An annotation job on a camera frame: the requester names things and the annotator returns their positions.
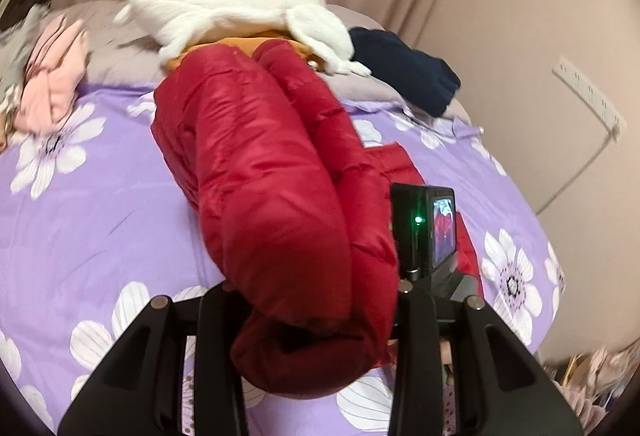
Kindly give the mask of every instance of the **metal screw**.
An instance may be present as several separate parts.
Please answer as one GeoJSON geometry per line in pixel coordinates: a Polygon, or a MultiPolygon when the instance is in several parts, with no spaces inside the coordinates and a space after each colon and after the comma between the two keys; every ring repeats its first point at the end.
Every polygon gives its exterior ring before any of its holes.
{"type": "Polygon", "coordinates": [[[166,308],[169,304],[169,298],[166,295],[157,295],[151,299],[151,307],[154,310],[166,308]]]}
{"type": "Polygon", "coordinates": [[[478,295],[471,295],[466,299],[466,304],[474,310],[481,310],[484,308],[486,303],[482,297],[478,297],[478,295]]]}
{"type": "Polygon", "coordinates": [[[411,281],[407,281],[407,279],[401,279],[398,284],[398,291],[400,293],[409,293],[412,289],[414,289],[414,284],[411,281]]]}

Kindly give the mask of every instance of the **folded pink garment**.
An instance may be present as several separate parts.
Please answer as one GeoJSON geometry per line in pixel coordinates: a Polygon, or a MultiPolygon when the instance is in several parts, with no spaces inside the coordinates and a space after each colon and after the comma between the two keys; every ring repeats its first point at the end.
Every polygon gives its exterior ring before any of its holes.
{"type": "Polygon", "coordinates": [[[31,53],[14,118],[14,127],[21,132],[50,134],[60,130],[71,114],[76,87],[86,70],[88,41],[81,20],[65,26],[64,15],[54,19],[31,53]]]}

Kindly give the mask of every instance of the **orange cloth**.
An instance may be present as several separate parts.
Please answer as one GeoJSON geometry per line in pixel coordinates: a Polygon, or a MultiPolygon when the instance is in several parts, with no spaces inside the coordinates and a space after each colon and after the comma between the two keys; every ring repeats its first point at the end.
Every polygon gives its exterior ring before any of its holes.
{"type": "MultiPolygon", "coordinates": [[[[254,51],[258,49],[258,46],[260,46],[260,44],[271,39],[285,39],[289,44],[291,44],[291,47],[295,50],[295,52],[300,55],[302,60],[315,61],[318,64],[318,70],[324,70],[324,61],[317,57],[309,46],[294,41],[290,36],[278,31],[265,31],[252,37],[227,37],[224,39],[220,39],[213,44],[225,44],[226,46],[236,47],[242,53],[250,57],[251,55],[253,55],[254,51]]],[[[168,63],[164,66],[165,69],[167,71],[174,71],[189,53],[205,46],[209,46],[209,44],[196,44],[195,46],[187,48],[179,57],[168,61],[168,63]]]]}

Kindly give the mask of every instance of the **power strip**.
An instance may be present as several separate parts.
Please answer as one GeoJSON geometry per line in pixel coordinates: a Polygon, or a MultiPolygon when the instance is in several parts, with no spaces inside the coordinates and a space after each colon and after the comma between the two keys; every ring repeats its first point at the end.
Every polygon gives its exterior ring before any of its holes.
{"type": "Polygon", "coordinates": [[[580,96],[617,142],[626,129],[626,122],[607,97],[563,57],[554,66],[553,73],[580,96]]]}

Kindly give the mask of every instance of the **beige wall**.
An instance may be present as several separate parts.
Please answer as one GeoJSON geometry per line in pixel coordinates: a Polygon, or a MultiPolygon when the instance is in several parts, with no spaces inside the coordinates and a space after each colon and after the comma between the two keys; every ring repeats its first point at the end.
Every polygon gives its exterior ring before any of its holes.
{"type": "Polygon", "coordinates": [[[460,75],[460,101],[534,210],[607,136],[552,74],[558,58],[623,113],[621,142],[540,214],[568,282],[543,355],[640,336],[640,0],[436,0],[418,46],[460,75]]]}

